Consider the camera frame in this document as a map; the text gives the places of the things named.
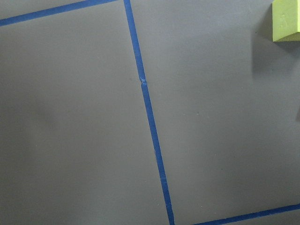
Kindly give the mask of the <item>yellow foam block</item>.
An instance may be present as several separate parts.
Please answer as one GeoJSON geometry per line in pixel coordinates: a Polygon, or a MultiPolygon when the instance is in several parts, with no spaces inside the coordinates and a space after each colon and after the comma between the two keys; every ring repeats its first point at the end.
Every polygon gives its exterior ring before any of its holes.
{"type": "Polygon", "coordinates": [[[300,1],[274,0],[272,2],[272,41],[300,40],[300,1]]]}

